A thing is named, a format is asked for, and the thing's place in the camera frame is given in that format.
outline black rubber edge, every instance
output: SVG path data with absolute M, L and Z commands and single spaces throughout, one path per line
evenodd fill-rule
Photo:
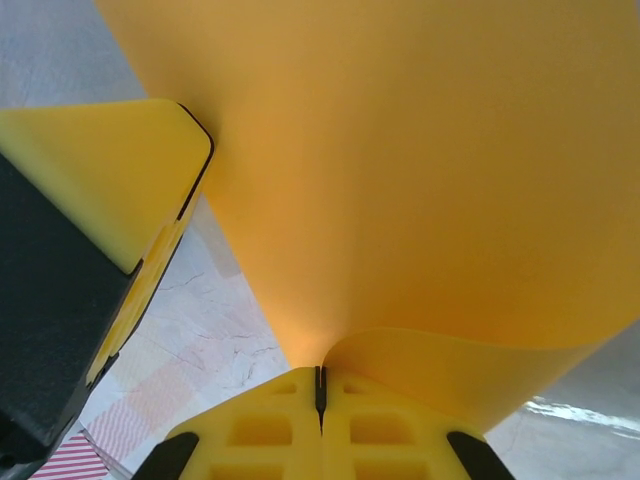
M 447 440 L 471 480 L 515 480 L 487 442 L 464 432 L 450 432 Z
M 193 118 L 193 121 L 198 124 L 198 126 L 202 129 L 204 134 L 209 139 L 209 145 L 210 145 L 209 154 L 207 155 L 207 159 L 205 160 L 204 165 L 202 166 L 202 169 L 200 169 L 200 172 L 198 173 L 198 177 L 196 178 L 196 181 L 193 183 L 193 186 L 191 187 L 191 190 L 189 191 L 189 194 L 187 195 L 187 198 L 184 201 L 184 204 L 182 205 L 182 208 L 180 209 L 180 213 L 178 213 L 178 221 L 180 221 L 180 220 L 182 220 L 182 216 L 184 215 L 184 212 L 186 212 L 187 208 L 189 208 L 189 204 L 191 203 L 191 199 L 193 198 L 193 195 L 196 193 L 196 189 L 198 188 L 198 185 L 200 184 L 200 181 L 202 180 L 202 177 L 204 177 L 204 174 L 207 171 L 207 168 L 209 167 L 209 164 L 211 163 L 211 158 L 213 157 L 213 152 L 215 151 L 215 143 L 213 141 L 213 137 L 209 134 L 209 132 L 207 132 L 207 129 L 204 128 L 204 126 L 198 121 L 198 119 L 193 115 L 193 113 L 191 113 L 189 111 L 189 109 L 187 107 L 185 107 L 184 105 L 182 105 L 181 103 L 179 103 L 178 105 L 180 105 L 182 107 L 182 109 L 185 112 L 187 112 L 191 118 Z
M 179 480 L 199 440 L 185 432 L 159 443 L 131 480 Z
M 316 410 L 320 420 L 320 433 L 324 424 L 324 412 L 327 409 L 327 367 L 315 368 Z

